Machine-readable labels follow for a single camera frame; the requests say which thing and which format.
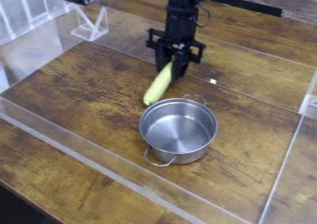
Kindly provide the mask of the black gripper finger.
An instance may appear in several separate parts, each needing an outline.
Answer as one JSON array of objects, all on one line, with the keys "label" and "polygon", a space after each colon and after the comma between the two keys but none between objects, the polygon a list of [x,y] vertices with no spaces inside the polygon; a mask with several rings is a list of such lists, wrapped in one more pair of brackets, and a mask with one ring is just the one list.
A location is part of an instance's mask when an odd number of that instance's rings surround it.
[{"label": "black gripper finger", "polygon": [[183,77],[189,65],[189,55],[184,52],[178,51],[172,60],[171,83],[175,83],[176,80]]},{"label": "black gripper finger", "polygon": [[162,71],[162,69],[166,67],[166,65],[172,60],[171,51],[163,45],[159,45],[155,49],[155,60],[156,60],[156,69],[158,69],[158,71]]}]

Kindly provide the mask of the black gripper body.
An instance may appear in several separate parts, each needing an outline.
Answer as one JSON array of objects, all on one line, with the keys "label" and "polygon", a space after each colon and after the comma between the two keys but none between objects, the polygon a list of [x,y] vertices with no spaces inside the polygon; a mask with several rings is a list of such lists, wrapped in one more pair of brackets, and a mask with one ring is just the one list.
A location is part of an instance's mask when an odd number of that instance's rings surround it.
[{"label": "black gripper body", "polygon": [[168,6],[164,30],[147,31],[146,46],[155,50],[159,45],[163,45],[170,49],[172,56],[182,51],[189,55],[190,62],[199,63],[206,46],[194,39],[197,19],[197,6],[190,8]]}]

